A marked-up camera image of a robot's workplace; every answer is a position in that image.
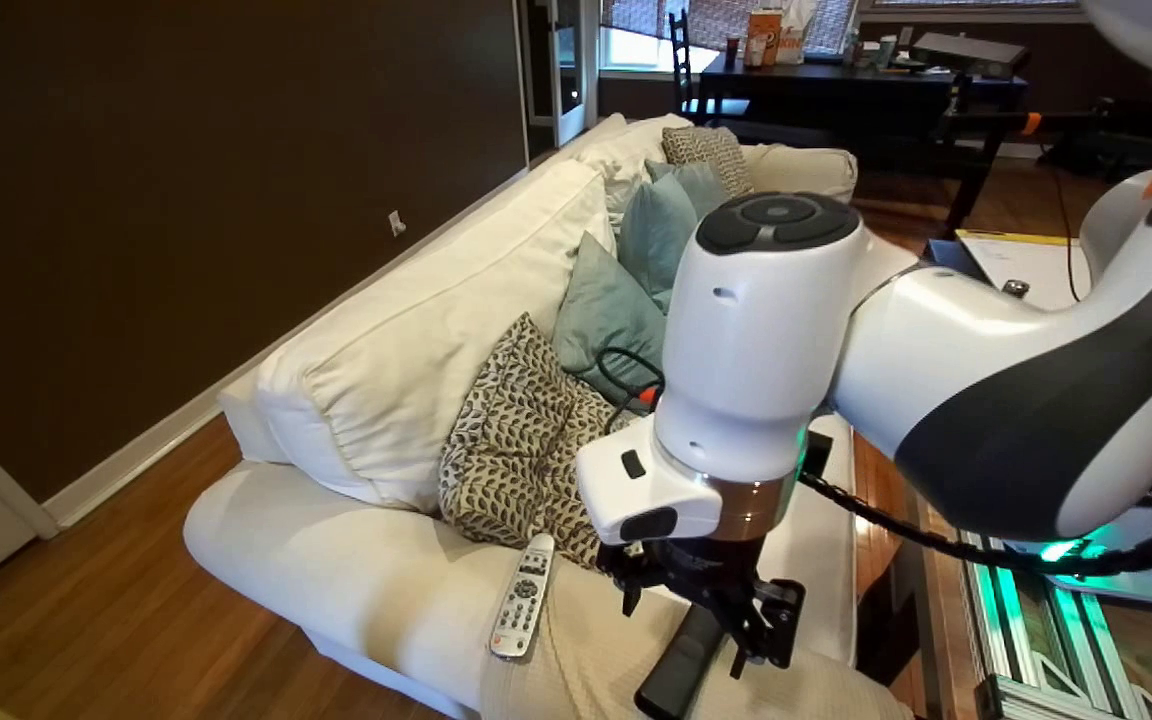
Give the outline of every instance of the white couch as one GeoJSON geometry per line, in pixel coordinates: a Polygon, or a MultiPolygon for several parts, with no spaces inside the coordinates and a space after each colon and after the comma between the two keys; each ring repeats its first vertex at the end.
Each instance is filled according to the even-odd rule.
{"type": "MultiPolygon", "coordinates": [[[[593,129],[421,240],[284,337],[226,390],[246,458],[188,511],[188,550],[308,640],[444,714],[636,714],[633,690],[686,603],[620,615],[607,576],[562,562],[530,664],[488,657],[517,547],[474,544],[432,516],[436,455],[492,340],[534,313],[552,329],[583,235],[661,164],[676,114],[593,129]]],[[[856,159],[827,148],[745,148],[759,186],[854,194],[856,159]]],[[[854,432],[827,477],[854,483],[854,432]]],[[[713,669],[696,714],[903,714],[854,664],[854,520],[795,493],[764,576],[810,584],[793,669],[713,669]]]]}

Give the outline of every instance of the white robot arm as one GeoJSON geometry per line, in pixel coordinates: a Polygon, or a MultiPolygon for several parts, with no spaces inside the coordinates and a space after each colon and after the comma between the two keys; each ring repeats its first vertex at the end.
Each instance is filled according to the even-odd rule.
{"type": "MultiPolygon", "coordinates": [[[[1087,0],[1152,68],[1152,5],[1087,0]]],[[[757,576],[810,421],[835,406],[944,520],[1003,541],[1086,536],[1152,489],[1152,175],[1087,220],[1094,296],[1042,313],[948,269],[856,298],[864,220],[826,194],[740,194],[688,242],[661,406],[577,455],[629,586],[709,603],[745,650],[784,659],[757,576]]]]}

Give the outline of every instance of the white remote control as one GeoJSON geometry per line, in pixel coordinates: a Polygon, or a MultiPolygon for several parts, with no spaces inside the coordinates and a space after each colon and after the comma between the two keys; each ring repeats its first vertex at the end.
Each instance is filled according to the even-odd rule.
{"type": "Polygon", "coordinates": [[[499,603],[499,615],[492,628],[492,657],[526,659],[534,650],[552,559],[556,559],[552,536],[534,536],[534,544],[526,547],[522,570],[514,576],[514,586],[499,603]]]}

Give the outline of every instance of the chair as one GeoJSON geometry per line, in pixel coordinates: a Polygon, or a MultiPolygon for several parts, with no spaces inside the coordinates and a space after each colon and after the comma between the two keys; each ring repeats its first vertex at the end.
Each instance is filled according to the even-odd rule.
{"type": "Polygon", "coordinates": [[[692,31],[688,31],[688,12],[669,12],[669,51],[671,51],[671,98],[676,110],[688,120],[745,120],[748,98],[745,97],[725,97],[713,106],[701,106],[696,98],[696,74],[692,74],[692,31]]]}

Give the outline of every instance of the patterned pillow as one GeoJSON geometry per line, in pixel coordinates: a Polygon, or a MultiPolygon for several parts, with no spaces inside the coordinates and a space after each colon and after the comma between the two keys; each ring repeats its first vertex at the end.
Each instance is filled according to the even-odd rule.
{"type": "Polygon", "coordinates": [[[577,384],[552,340],[522,315],[469,384],[439,453],[439,511],[469,541],[526,547],[552,530],[572,562],[595,559],[577,493],[577,446],[595,440],[614,403],[577,384]]]}
{"type": "Polygon", "coordinates": [[[669,164],[709,164],[730,194],[757,186],[740,139],[730,129],[665,129],[661,145],[669,164]]]}

